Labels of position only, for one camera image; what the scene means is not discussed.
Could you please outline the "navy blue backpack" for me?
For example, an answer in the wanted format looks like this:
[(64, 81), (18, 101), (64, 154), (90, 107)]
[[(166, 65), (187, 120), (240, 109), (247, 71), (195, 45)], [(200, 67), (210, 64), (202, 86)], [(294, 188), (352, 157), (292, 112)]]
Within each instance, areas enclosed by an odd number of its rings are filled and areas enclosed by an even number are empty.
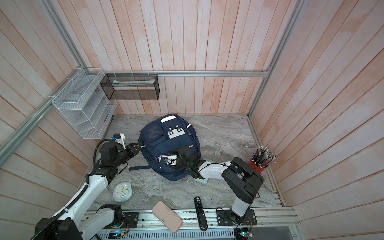
[(147, 124), (139, 137), (141, 153), (147, 166), (130, 167), (130, 171), (152, 169), (169, 181), (178, 181), (189, 173), (185, 168), (175, 169), (166, 165), (161, 156), (176, 156), (184, 147), (189, 148), (196, 159), (201, 158), (201, 146), (194, 127), (177, 114), (168, 114)]

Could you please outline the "light blue calculator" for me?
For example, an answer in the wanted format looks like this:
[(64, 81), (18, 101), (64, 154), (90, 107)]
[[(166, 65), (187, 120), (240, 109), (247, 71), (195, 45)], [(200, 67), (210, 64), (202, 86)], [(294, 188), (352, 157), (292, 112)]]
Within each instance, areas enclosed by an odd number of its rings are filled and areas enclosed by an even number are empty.
[(206, 185), (208, 183), (208, 179), (195, 179), (196, 182)]

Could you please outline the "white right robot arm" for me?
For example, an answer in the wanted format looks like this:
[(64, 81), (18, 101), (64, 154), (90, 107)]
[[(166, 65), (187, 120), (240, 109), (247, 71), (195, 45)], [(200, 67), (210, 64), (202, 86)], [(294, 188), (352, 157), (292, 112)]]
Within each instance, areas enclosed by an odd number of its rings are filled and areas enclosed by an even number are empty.
[(231, 206), (233, 217), (242, 219), (258, 196), (264, 178), (240, 158), (230, 162), (210, 163), (199, 160), (188, 147), (177, 151), (175, 168), (184, 168), (195, 179), (224, 180), (236, 195)]

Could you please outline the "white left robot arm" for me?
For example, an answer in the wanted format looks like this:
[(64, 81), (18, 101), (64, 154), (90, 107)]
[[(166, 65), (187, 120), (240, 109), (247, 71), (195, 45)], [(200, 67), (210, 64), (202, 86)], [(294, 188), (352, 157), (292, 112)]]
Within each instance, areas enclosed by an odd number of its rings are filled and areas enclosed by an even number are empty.
[(52, 217), (41, 219), (33, 240), (90, 240), (106, 226), (126, 225), (121, 205), (105, 204), (86, 220), (83, 217), (99, 194), (120, 173), (119, 166), (140, 152), (139, 143), (126, 146), (117, 140), (101, 140), (93, 155), (92, 170), (81, 189)]

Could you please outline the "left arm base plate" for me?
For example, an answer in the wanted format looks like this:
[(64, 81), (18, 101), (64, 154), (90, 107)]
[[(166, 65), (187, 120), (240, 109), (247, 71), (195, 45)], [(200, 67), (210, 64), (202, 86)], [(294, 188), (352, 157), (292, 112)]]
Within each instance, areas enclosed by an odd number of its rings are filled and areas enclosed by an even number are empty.
[(123, 226), (125, 229), (136, 229), (139, 220), (139, 212), (123, 212)]

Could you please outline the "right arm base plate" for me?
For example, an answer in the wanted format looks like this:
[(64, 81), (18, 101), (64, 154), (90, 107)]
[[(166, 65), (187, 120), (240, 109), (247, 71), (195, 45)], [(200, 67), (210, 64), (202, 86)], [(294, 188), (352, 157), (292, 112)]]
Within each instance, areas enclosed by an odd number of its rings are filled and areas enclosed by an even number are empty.
[(217, 223), (219, 226), (256, 226), (257, 219), (254, 210), (248, 209), (244, 216), (239, 217), (232, 210), (216, 209)]

